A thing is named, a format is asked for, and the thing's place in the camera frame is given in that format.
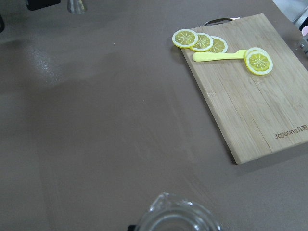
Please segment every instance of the wooden cutting board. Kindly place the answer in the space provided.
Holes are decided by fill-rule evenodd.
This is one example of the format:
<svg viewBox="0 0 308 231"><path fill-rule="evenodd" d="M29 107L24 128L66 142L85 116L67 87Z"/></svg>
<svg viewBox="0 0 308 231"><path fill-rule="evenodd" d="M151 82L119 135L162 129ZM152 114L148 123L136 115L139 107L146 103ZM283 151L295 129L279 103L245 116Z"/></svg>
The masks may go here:
<svg viewBox="0 0 308 231"><path fill-rule="evenodd" d="M273 60L265 76L244 60L186 61L237 164L308 141L308 72L263 14L193 28L219 36L227 53L260 47Z"/></svg>

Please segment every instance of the plastic lemon slice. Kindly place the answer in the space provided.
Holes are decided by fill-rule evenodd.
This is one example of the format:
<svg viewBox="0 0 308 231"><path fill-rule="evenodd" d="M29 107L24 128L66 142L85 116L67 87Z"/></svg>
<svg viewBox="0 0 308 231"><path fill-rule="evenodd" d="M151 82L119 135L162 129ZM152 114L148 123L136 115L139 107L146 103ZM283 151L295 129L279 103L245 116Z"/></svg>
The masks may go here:
<svg viewBox="0 0 308 231"><path fill-rule="evenodd" d="M247 57L247 55L252 52L252 51L260 51L260 52L263 52L265 54L268 54L265 50L263 50L262 48L260 47L252 47L252 48L249 48L247 51L246 51L246 54L245 54L245 58Z"/></svg>
<svg viewBox="0 0 308 231"><path fill-rule="evenodd" d="M209 52L213 53L226 53L228 49L227 42L220 37L212 36L213 46L209 50Z"/></svg>
<svg viewBox="0 0 308 231"><path fill-rule="evenodd" d="M269 54L261 51L252 51L246 58L245 63L249 71L256 75L266 75L273 69L273 61Z"/></svg>
<svg viewBox="0 0 308 231"><path fill-rule="evenodd" d="M190 48L195 45L197 41L197 33L189 29L178 30L172 36L173 44L180 48Z"/></svg>
<svg viewBox="0 0 308 231"><path fill-rule="evenodd" d="M213 39L206 33L197 33L198 41L196 45L190 47L192 51L200 52L200 51L208 51L213 46Z"/></svg>

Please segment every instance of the knife handle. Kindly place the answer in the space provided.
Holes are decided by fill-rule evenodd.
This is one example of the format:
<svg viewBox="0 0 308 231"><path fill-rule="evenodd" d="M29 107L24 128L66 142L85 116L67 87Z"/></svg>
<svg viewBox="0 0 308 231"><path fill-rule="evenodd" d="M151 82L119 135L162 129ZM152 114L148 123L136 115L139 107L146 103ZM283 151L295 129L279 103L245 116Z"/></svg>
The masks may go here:
<svg viewBox="0 0 308 231"><path fill-rule="evenodd" d="M243 59L246 51L247 50L238 50L236 53L196 52L192 55L192 59L196 62L222 59Z"/></svg>

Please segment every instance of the pink object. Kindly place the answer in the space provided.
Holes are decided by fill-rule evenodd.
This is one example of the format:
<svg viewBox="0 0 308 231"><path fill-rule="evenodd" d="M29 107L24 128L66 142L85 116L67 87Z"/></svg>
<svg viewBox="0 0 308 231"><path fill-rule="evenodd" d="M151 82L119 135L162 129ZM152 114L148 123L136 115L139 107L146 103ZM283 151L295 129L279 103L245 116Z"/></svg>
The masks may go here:
<svg viewBox="0 0 308 231"><path fill-rule="evenodd" d="M305 36L306 34L308 34L308 26L305 26L305 27L302 29L302 34L303 34L303 36Z"/></svg>

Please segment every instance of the gray countertop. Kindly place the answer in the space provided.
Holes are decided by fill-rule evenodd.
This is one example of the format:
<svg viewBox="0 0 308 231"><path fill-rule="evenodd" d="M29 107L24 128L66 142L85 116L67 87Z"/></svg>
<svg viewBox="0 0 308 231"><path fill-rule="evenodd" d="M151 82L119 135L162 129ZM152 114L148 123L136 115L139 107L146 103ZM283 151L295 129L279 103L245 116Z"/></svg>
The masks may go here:
<svg viewBox="0 0 308 231"><path fill-rule="evenodd" d="M225 231L308 229L308 145L236 165L172 34L264 13L270 0L0 2L0 230L126 231L163 191Z"/></svg>

